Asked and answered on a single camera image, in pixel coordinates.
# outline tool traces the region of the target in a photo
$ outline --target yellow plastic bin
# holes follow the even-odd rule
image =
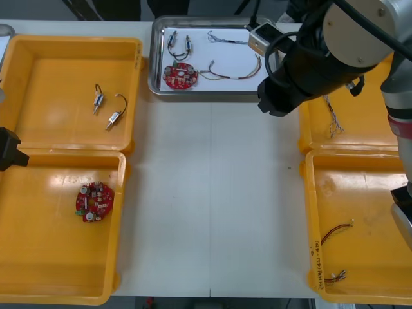
[[[133,124],[142,59],[138,39],[18,35],[9,44],[0,86],[0,126],[22,148],[133,150]],[[95,84],[105,95],[96,115]],[[126,112],[111,131],[109,117]]]
[[[332,116],[325,100],[317,98],[299,106],[299,149],[358,149],[397,151],[397,139],[388,123],[388,112],[380,86],[387,79],[392,58],[388,57],[365,75],[362,93],[353,97],[342,87],[329,95],[345,132],[330,138]]]
[[[28,167],[0,174],[0,303],[102,304],[115,277],[126,159],[116,151],[23,149]],[[100,222],[75,215],[79,189],[115,192]]]
[[[396,152],[310,151],[306,195],[310,287],[336,303],[412,304],[412,251],[391,216],[390,190],[407,184]],[[334,227],[352,227],[321,240]],[[326,283],[346,270],[346,279]]]

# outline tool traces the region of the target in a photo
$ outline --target stainless steel tray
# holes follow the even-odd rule
[[[273,23],[270,19],[257,17],[257,22]],[[249,23],[247,17],[187,17],[165,16],[156,19],[152,25],[150,42],[149,64],[149,88],[157,95],[255,95],[256,91],[162,91],[160,81],[162,79],[162,56],[164,52],[164,33],[166,28],[220,28],[243,29]]]
[[[12,37],[15,36],[14,29],[11,26],[9,26],[8,24],[0,24],[0,37],[7,37],[7,36],[10,36],[10,40],[11,40]],[[1,69],[1,66],[3,65],[3,60],[5,59],[5,54],[3,55],[3,57],[0,60],[0,69]]]

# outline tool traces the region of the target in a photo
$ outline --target table surface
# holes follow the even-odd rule
[[[165,98],[147,86],[151,23],[1,21],[17,33],[137,37],[147,65],[135,119],[115,295],[316,297],[298,115],[257,98]],[[296,25],[281,25],[283,31]]]

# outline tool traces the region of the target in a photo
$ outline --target floor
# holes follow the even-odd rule
[[[191,0],[189,15],[230,16],[240,3],[241,0]],[[249,16],[252,13],[253,4],[254,1],[251,0],[242,12],[243,16]],[[141,0],[141,5],[141,20],[153,21],[154,16],[147,1]],[[262,0],[259,12],[260,14],[264,12],[267,17],[277,20],[286,10],[286,6],[287,0]],[[0,0],[0,19],[77,20],[61,0]]]

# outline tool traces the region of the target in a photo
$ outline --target white wire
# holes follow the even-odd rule
[[[232,43],[232,44],[240,44],[240,45],[248,44],[248,42],[245,42],[245,41],[232,41],[232,40],[219,39],[218,37],[212,34],[212,30],[207,33],[207,39],[212,43]]]

